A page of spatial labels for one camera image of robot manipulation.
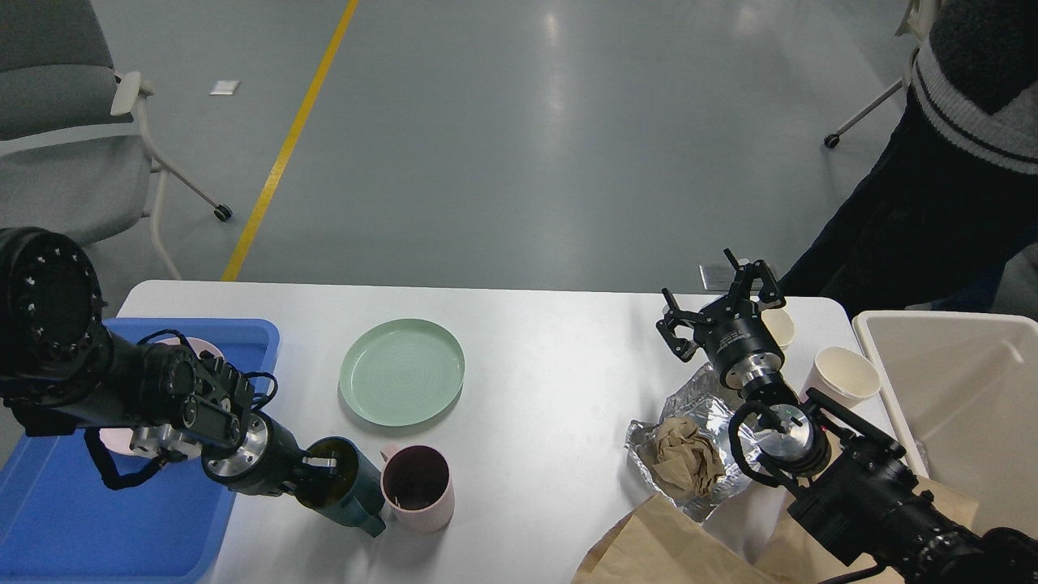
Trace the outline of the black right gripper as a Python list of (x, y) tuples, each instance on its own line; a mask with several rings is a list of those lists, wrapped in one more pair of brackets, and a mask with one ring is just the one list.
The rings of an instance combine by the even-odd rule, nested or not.
[(657, 332), (683, 363), (703, 347), (723, 387), (741, 398), (785, 398), (785, 354), (762, 318), (763, 311), (783, 309), (785, 296), (765, 261), (739, 261), (731, 249), (723, 255), (734, 270), (723, 303), (686, 311), (662, 289), (665, 307)]

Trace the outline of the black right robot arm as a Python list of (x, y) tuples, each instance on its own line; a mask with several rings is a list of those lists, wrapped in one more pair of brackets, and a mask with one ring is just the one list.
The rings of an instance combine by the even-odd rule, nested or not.
[(726, 425), (741, 473), (786, 489), (788, 515), (842, 565), (874, 559), (837, 581), (893, 569), (906, 583), (1034, 583), (1035, 539), (1009, 527), (975, 535), (941, 513), (905, 465), (905, 448), (835, 398), (834, 382), (802, 396), (790, 388), (764, 321), (787, 304), (774, 271), (763, 260), (738, 261), (730, 249), (723, 255), (734, 271), (729, 290), (689, 311), (663, 289), (656, 328), (683, 362), (704, 351), (723, 388), (741, 398)]

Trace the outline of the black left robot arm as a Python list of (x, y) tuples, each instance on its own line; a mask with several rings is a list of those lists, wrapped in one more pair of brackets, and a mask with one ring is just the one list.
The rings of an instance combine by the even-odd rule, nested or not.
[(101, 321), (99, 278), (70, 237), (42, 228), (5, 228), (2, 269), (2, 404), (26, 436), (82, 430), (90, 458), (110, 489), (140, 486), (172, 462), (159, 446), (144, 468), (120, 474), (101, 429), (170, 426), (200, 450), (204, 474), (238, 494), (322, 498), (347, 466), (342, 454), (300, 449), (292, 433), (264, 413), (255, 372), (197, 354), (158, 333), (131, 343)]

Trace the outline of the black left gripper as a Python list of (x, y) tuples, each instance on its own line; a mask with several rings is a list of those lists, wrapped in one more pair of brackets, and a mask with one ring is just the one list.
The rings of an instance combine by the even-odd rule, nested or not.
[(337, 476), (334, 456), (307, 456), (295, 436), (265, 413), (252, 413), (244, 426), (243, 443), (229, 456), (201, 456), (204, 476), (237, 494), (280, 496), (294, 494), (315, 479)]

